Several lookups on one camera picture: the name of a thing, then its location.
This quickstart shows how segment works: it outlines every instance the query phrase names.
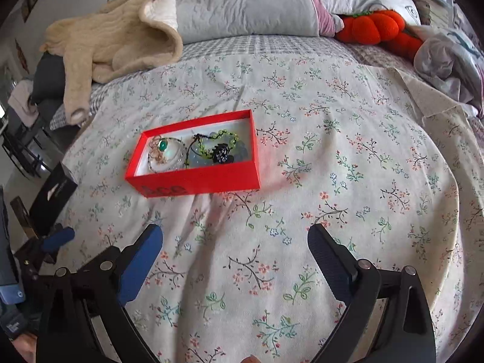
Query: black flower pendant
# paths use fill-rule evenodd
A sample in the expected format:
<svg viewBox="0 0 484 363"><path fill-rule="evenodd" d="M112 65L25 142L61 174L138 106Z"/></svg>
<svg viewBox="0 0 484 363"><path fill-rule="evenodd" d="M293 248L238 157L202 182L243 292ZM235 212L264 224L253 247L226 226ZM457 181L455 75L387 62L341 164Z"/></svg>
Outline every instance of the black flower pendant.
<svg viewBox="0 0 484 363"><path fill-rule="evenodd" d="M234 156L230 155L231 149L227 143L219 143L214 147L212 153L212 160L214 163L232 163L234 162Z"/></svg>

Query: floral bedsheet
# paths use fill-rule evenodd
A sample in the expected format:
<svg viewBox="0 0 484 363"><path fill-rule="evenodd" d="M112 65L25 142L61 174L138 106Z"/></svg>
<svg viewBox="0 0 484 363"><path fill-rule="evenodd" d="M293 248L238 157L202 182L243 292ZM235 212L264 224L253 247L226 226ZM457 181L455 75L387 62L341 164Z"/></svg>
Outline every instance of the floral bedsheet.
<svg viewBox="0 0 484 363"><path fill-rule="evenodd" d="M248 108L261 190L146 199L123 180L142 131ZM149 223L164 231L163 251L126 307L162 362L310 361L344 311L307 248L313 223L356 258L417 269L439 361L482 305L475 137L456 103L395 69L331 49L159 67L108 92L64 163L79 187L59 220L76 238L58 266L132 244Z"/></svg>

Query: jewelry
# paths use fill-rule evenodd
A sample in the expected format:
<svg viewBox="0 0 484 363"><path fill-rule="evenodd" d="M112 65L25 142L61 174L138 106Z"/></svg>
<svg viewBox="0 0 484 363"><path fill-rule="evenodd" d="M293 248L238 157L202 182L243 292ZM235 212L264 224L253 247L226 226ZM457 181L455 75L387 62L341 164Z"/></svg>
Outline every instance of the jewelry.
<svg viewBox="0 0 484 363"><path fill-rule="evenodd" d="M218 143L215 145L214 148L212 149L206 149L205 145L202 143L202 139L209 139L209 140L217 140L220 139L221 137L228 135L232 136L232 139L229 140L228 144L227 143ZM229 154L232 149L234 149L235 145L237 144L237 141L239 140L239 136L236 133L228 132L226 129L221 129L217 134L211 134L211 135L203 135L201 133L197 133L196 135L193 136L193 142L188 146L189 150L192 150L193 153L196 155L206 159L206 160L212 160L213 163L232 163L234 162L234 156ZM200 153L197 153L192 146L198 143L198 151ZM188 153L185 158L185 167L188 167Z"/></svg>
<svg viewBox="0 0 484 363"><path fill-rule="evenodd" d="M188 154L185 143L177 138L155 136L149 142L148 147L148 168L153 173L180 169L185 155Z"/></svg>

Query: green gemstone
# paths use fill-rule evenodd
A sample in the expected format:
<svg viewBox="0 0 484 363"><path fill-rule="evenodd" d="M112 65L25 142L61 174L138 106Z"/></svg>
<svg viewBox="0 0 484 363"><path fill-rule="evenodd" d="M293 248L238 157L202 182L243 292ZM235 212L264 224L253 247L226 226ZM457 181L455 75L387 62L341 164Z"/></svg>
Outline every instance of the green gemstone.
<svg viewBox="0 0 484 363"><path fill-rule="evenodd" d="M158 145L158 149L160 151L165 151L167 147L168 147L168 141L166 139L162 139Z"/></svg>

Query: metal screw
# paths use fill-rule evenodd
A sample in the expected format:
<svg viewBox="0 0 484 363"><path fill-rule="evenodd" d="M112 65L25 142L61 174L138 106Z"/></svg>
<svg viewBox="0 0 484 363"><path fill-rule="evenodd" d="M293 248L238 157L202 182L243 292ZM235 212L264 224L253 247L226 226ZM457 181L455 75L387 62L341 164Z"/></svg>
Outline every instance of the metal screw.
<svg viewBox="0 0 484 363"><path fill-rule="evenodd" d="M109 270L110 268L113 267L113 263L111 261L104 261L103 263L101 263L101 265L99 266L99 268L101 270Z"/></svg>
<svg viewBox="0 0 484 363"><path fill-rule="evenodd" d="M56 271L56 276L57 277L64 277L67 273L67 269L66 268L58 268L57 271Z"/></svg>
<svg viewBox="0 0 484 363"><path fill-rule="evenodd" d="M413 266L405 266L405 271L411 276L414 276L417 274L417 270L415 270Z"/></svg>
<svg viewBox="0 0 484 363"><path fill-rule="evenodd" d="M362 269L368 270L369 268L371 268L371 262L367 259L360 259L358 261L358 266Z"/></svg>

